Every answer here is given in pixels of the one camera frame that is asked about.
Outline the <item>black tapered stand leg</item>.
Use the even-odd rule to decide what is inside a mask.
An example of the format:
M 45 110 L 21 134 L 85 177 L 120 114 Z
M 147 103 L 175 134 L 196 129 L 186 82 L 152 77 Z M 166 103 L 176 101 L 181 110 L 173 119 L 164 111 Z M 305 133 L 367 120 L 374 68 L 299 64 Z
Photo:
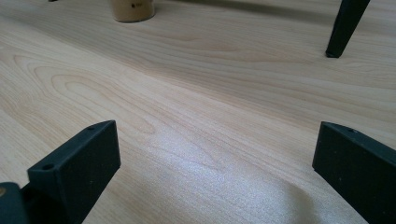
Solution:
M 325 51 L 328 58 L 342 56 L 370 1 L 342 0 Z

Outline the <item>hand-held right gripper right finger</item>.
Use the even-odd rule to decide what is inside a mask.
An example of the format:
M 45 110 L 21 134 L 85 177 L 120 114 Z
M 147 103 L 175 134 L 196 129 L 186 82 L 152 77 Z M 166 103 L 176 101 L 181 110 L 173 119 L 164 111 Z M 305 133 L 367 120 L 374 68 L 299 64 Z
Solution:
M 396 224 L 396 150 L 323 121 L 312 166 L 369 224 Z

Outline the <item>beige cylindrical container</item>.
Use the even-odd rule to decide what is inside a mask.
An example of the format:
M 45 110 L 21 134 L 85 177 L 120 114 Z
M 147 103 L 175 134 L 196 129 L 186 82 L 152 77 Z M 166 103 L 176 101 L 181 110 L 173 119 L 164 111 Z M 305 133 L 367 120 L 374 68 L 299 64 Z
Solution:
M 108 0 L 113 17 L 119 22 L 140 22 L 155 15 L 153 0 Z

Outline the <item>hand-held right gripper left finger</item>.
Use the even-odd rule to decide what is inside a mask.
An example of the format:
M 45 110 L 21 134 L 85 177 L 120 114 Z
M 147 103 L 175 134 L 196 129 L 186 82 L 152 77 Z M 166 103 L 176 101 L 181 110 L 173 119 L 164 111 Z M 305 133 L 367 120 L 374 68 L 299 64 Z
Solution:
M 93 124 L 28 169 L 22 189 L 34 224 L 81 224 L 120 168 L 114 120 Z

